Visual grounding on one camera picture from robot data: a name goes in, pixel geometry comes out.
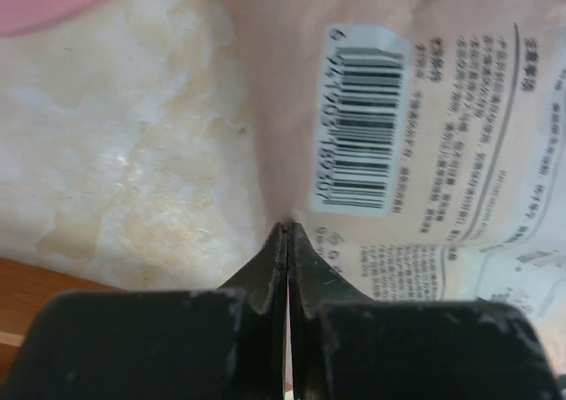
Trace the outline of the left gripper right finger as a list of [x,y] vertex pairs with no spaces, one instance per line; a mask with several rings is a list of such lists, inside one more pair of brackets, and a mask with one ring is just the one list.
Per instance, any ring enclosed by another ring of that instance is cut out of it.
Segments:
[[287,225],[287,282],[294,398],[326,399],[320,305],[365,303],[367,295],[316,253],[298,223]]

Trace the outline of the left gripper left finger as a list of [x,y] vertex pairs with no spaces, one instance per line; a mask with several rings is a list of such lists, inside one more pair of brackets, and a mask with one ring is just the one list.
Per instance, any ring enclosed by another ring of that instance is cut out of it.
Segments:
[[222,285],[244,294],[234,362],[238,399],[283,399],[287,348],[287,228]]

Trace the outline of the beige cat litter bag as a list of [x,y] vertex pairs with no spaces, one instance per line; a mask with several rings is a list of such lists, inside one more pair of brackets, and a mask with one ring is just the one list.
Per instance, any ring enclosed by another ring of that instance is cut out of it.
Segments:
[[565,0],[221,0],[272,223],[321,304],[326,399],[565,396]]

